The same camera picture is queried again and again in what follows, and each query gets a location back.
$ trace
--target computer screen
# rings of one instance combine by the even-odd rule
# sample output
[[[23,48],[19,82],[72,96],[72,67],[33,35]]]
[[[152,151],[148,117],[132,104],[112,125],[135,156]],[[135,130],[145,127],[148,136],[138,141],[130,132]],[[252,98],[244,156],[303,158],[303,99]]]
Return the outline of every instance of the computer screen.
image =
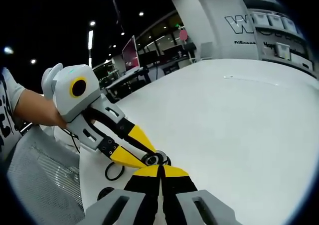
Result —
[[[159,60],[158,53],[156,51],[146,52],[139,55],[140,64],[145,67],[151,63]]]
[[[140,67],[134,36],[129,40],[129,42],[123,48],[122,56],[125,63],[126,71],[134,67]]]
[[[179,57],[179,53],[181,53],[181,55],[185,54],[185,50],[183,49],[183,47],[181,45],[175,46],[175,47],[171,47],[167,50],[164,50],[164,55],[167,59],[171,60],[174,59],[176,57]]]

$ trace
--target black ceiling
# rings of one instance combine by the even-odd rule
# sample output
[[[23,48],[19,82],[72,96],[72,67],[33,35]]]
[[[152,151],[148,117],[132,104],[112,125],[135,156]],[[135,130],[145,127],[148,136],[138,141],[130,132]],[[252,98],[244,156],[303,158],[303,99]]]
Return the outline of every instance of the black ceiling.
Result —
[[[95,66],[110,59],[110,53],[120,54],[132,35],[140,35],[174,10],[171,0],[115,1],[120,18],[112,0],[1,0],[1,49],[14,50],[12,55],[2,54],[4,65],[18,82],[41,92],[46,68],[58,62],[65,66],[88,63],[90,21],[96,22],[91,51]],[[37,62],[31,65],[33,58]]]

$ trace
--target human arm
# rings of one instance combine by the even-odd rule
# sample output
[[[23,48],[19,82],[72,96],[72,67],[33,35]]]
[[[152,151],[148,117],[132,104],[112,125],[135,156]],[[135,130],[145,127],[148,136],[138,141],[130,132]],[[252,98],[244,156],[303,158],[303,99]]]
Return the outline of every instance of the human arm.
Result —
[[[21,93],[14,115],[33,124],[57,125],[66,128],[66,122],[56,109],[53,100],[47,100],[42,95],[28,89]]]
[[[2,74],[14,116],[34,124],[66,128],[66,122],[56,109],[53,100],[47,100],[42,95],[25,89],[15,81],[8,69],[5,68]]]

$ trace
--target white tabletop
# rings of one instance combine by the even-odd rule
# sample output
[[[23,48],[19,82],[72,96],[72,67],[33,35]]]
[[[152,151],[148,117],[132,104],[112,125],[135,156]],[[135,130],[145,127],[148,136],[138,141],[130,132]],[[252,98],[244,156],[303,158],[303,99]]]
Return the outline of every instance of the white tabletop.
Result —
[[[301,71],[263,61],[201,61],[117,105],[243,225],[282,225],[311,188],[319,160],[319,83]],[[109,162],[81,149],[84,209],[104,187],[123,188],[129,180],[132,169],[107,181]]]

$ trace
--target gray gripper housing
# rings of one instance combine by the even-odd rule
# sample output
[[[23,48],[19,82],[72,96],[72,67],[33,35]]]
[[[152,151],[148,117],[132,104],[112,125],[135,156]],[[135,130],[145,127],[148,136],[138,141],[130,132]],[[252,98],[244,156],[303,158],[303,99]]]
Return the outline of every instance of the gray gripper housing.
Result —
[[[115,189],[90,206],[78,225],[133,225],[145,194]],[[207,190],[177,194],[187,225],[241,225],[235,212]]]

